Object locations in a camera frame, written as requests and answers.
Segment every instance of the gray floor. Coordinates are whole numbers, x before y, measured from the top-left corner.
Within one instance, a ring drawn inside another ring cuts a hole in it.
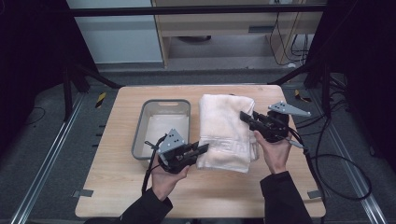
[[[264,36],[212,36],[207,42],[186,42],[175,38],[167,68],[136,69],[122,73],[103,73],[104,76],[124,85],[175,85],[175,84],[224,84],[224,83],[266,83],[286,75],[292,68],[276,64]],[[293,65],[299,65],[296,58]],[[300,90],[303,97],[315,99],[320,87],[305,90],[301,85],[304,75],[300,75],[282,86],[287,101],[291,105],[320,115],[315,101],[308,103],[294,97]],[[100,133],[106,125],[117,90],[89,80],[89,93],[74,93],[74,100],[82,98],[81,108],[67,135],[57,160],[51,167],[47,181],[37,194],[30,211],[31,223],[82,223],[74,210],[78,202],[71,195],[83,188],[85,178],[100,142]],[[100,108],[95,108],[98,95],[105,91],[106,99]],[[35,101],[37,107],[26,125],[12,144],[12,154],[2,162],[0,170],[0,223],[8,223],[16,213],[28,192],[35,175],[50,150],[51,144],[63,125],[64,103],[62,86],[41,92]],[[343,100],[341,94],[333,97],[333,102]],[[319,154],[340,154],[337,136],[340,137],[348,156],[356,162],[373,184],[373,192],[368,200],[351,201],[326,189],[327,215],[325,223],[396,223],[396,206],[393,196],[396,190],[396,175],[386,161],[370,156],[368,144],[354,119],[354,111],[348,111],[348,104],[342,104],[332,112],[332,123],[323,134]],[[293,117],[297,126],[304,118]],[[299,129],[304,143],[315,154],[319,134],[324,119],[309,127]],[[357,187],[350,174],[350,165],[338,159],[321,158],[318,167],[326,182],[337,191],[356,197]],[[370,219],[367,205],[377,205],[377,212],[385,220]],[[166,219],[164,223],[185,223],[185,220]],[[217,220],[231,224],[230,219]]]

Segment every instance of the wall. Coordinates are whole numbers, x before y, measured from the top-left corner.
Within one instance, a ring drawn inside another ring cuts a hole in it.
[[[151,7],[149,0],[67,0],[70,8]],[[76,18],[95,63],[162,63],[153,16]]]

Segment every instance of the wooden table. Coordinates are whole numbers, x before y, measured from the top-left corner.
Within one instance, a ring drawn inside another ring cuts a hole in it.
[[[203,94],[235,94],[255,100],[255,110],[266,114],[267,106],[285,100],[280,87],[270,85],[145,86],[121,88],[97,149],[80,197],[79,217],[118,217],[141,196],[145,168],[131,153],[134,133],[143,103],[150,99],[186,99],[191,103],[191,142],[199,141],[198,102]],[[190,168],[170,195],[174,209],[167,217],[264,217],[260,180],[270,174],[260,150],[247,174],[203,171]],[[321,199],[310,200],[307,192],[317,189],[301,149],[293,147],[288,169],[311,217],[325,215]]]

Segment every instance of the white towel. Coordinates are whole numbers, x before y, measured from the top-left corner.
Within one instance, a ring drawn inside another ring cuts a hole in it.
[[[248,172],[251,161],[258,159],[257,143],[240,111],[250,116],[254,100],[245,96],[205,94],[200,106],[200,146],[209,144],[197,160],[198,169],[224,169]]]

